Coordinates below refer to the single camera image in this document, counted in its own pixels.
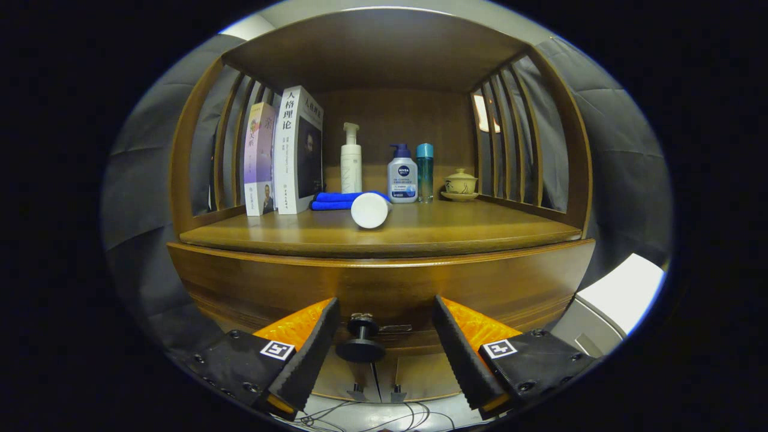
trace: saucer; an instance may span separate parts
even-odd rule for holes
[[[450,192],[440,192],[440,195],[448,198],[449,200],[464,202],[472,201],[473,199],[477,198],[479,194],[477,192],[471,194],[452,194]]]

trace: pump dispenser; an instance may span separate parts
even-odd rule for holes
[[[341,193],[362,192],[362,148],[357,144],[354,123],[344,123],[346,144],[341,146]]]
[[[416,201],[416,179],[419,169],[411,159],[411,151],[407,144],[390,144],[396,148],[392,161],[386,168],[387,194],[393,203]]]

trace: book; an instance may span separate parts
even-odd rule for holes
[[[280,214],[297,214],[323,191],[323,109],[302,86],[283,91],[275,124],[275,196]]]
[[[275,210],[272,173],[275,108],[260,102],[250,107],[243,153],[243,183],[248,216]]]

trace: wooden top panel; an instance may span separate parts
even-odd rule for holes
[[[432,257],[571,241],[581,230],[484,201],[394,204],[384,224],[358,228],[349,210],[247,217],[182,233],[184,243],[321,258]]]
[[[437,12],[363,9],[278,28],[225,52],[223,61],[276,91],[421,88],[468,92],[525,42]]]

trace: white cylindrical bottle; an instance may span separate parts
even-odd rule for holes
[[[352,219],[361,228],[376,228],[384,223],[392,211],[392,204],[383,196],[369,192],[355,198],[352,202]]]
[[[357,144],[354,123],[344,123],[346,144],[341,146],[341,193],[362,192],[362,148]]]

